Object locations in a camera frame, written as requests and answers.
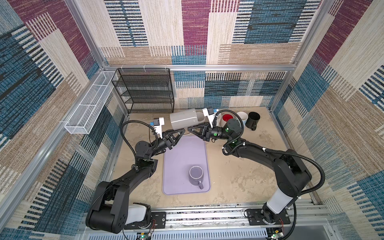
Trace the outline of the grey ceramic mug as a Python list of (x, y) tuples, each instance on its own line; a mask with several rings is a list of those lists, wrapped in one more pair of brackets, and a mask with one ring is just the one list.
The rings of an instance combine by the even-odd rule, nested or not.
[(202, 112), (198, 112), (196, 109), (188, 109), (170, 114), (170, 120), (173, 129), (179, 130), (203, 123), (205, 121), (205, 116)]

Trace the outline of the white ceramic mug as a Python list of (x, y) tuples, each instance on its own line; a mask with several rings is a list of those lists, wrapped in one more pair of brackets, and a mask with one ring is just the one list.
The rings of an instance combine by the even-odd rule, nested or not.
[(225, 125), (229, 120), (233, 119), (234, 116), (232, 114), (223, 114), (221, 124)]

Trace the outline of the purple ceramic mug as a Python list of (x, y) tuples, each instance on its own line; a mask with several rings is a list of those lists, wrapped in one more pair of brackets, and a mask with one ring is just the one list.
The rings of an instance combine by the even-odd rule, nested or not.
[(189, 181), (192, 185), (198, 186), (201, 190), (204, 188), (204, 171), (200, 166), (192, 166), (189, 170)]

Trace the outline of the light blue mug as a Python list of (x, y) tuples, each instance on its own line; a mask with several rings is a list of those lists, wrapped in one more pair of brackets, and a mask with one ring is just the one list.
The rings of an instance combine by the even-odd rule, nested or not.
[(244, 125), (246, 125), (246, 122), (249, 118), (248, 114), (245, 112), (237, 112), (237, 115), (241, 118)]

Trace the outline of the black ceramic mug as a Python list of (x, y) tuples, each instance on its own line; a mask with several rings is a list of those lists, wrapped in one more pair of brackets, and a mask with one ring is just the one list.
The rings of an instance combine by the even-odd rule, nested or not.
[(261, 119), (261, 116), (259, 113), (250, 112), (248, 114), (248, 119), (246, 121), (246, 127), (252, 131), (255, 131), (257, 129), (257, 124), (260, 119)]

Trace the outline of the white patterned mug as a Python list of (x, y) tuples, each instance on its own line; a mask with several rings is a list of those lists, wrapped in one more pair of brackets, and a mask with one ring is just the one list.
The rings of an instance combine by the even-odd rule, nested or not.
[(222, 119), (222, 114), (219, 113), (219, 114), (217, 115), (217, 120), (216, 120), (216, 126), (217, 126), (217, 127), (220, 127), (220, 126), (221, 126), (221, 119)]

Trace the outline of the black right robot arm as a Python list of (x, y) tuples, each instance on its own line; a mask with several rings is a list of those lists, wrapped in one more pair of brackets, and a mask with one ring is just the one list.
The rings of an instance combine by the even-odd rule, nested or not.
[(188, 131), (204, 141), (227, 140), (223, 146), (226, 154), (252, 160), (274, 171), (277, 190), (263, 205), (263, 221), (273, 224), (291, 206), (312, 179), (312, 175), (301, 158), (293, 150), (272, 152), (243, 138), (244, 125), (230, 119), (225, 126), (211, 127), (209, 123), (188, 127)]

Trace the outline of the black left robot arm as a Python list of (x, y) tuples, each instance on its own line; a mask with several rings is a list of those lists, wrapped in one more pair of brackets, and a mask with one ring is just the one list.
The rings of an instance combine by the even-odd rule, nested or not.
[(93, 203), (86, 217), (86, 226), (92, 230), (101, 230), (118, 234), (127, 225), (146, 229), (153, 224), (151, 206), (142, 203), (129, 206), (132, 191), (156, 171), (158, 161), (154, 156), (172, 149), (180, 141), (185, 129), (168, 130), (162, 138), (152, 143), (139, 141), (135, 146), (135, 164), (132, 169), (111, 182), (98, 184)]

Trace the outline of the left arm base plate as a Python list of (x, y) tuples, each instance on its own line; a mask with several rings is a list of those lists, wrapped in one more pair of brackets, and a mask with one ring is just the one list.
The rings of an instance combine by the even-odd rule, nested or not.
[(126, 223), (124, 230), (164, 229), (166, 219), (166, 212), (151, 212), (149, 214), (145, 214), (142, 221)]

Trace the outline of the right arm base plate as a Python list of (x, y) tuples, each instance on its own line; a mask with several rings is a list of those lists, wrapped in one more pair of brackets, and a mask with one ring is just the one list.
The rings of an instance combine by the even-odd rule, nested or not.
[(264, 214), (263, 209), (246, 209), (244, 212), (245, 217), (248, 219), (250, 226), (267, 226), (267, 225), (290, 225), (291, 220), (284, 209), (279, 215)]

